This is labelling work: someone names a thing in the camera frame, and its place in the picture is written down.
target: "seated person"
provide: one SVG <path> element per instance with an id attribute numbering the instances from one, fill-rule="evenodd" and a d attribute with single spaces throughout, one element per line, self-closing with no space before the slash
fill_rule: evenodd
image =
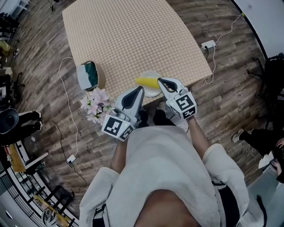
<path id="1" fill-rule="evenodd" d="M 266 129 L 252 129 L 249 132 L 240 129 L 237 134 L 233 135 L 232 141 L 237 143 L 239 140 L 244 140 L 255 148 L 262 156 L 273 151 L 273 156 L 276 158 L 272 165 L 277 169 L 277 180 L 284 183 L 284 167 L 283 145 L 284 131 L 271 131 Z"/>
<path id="2" fill-rule="evenodd" d="M 10 145 L 20 141 L 36 131 L 40 131 L 42 127 L 42 122 L 40 121 L 41 113 L 33 111 L 31 113 L 26 113 L 19 116 L 19 121 L 17 125 L 5 134 L 0 134 L 0 144 Z M 35 124 L 24 125 L 22 124 L 28 121 L 37 121 Z"/>
<path id="3" fill-rule="evenodd" d="M 190 136 L 162 110 L 153 118 L 156 126 L 147 125 L 146 112 L 139 114 L 140 128 L 118 141 L 110 167 L 99 169 L 85 193 L 80 226 L 236 226 L 249 196 L 243 172 L 224 148 L 210 146 L 194 117 L 187 119 Z M 213 180 L 231 190 L 225 210 L 231 217 Z"/>

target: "plate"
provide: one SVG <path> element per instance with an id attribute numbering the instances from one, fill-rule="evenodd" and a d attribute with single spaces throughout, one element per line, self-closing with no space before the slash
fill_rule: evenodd
<path id="1" fill-rule="evenodd" d="M 161 75 L 157 72 L 154 72 L 154 71 L 146 71 L 146 72 L 142 72 L 140 77 L 142 77 L 142 78 L 159 78 L 159 77 L 161 77 Z M 145 86 L 145 85 L 142 85 L 142 87 L 144 88 L 145 96 L 147 96 L 147 97 L 155 97 L 162 92 L 161 89 L 152 88 L 152 87 L 148 87 L 148 86 Z"/>

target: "table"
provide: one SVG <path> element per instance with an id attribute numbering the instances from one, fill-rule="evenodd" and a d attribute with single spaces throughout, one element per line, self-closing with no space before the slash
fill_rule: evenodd
<path id="1" fill-rule="evenodd" d="M 177 78 L 185 86 L 212 74 L 165 0 L 77 0 L 62 14 L 75 64 L 99 64 L 113 98 L 137 86 L 135 78 L 144 71 Z M 143 104 L 162 96 L 144 97 Z"/>

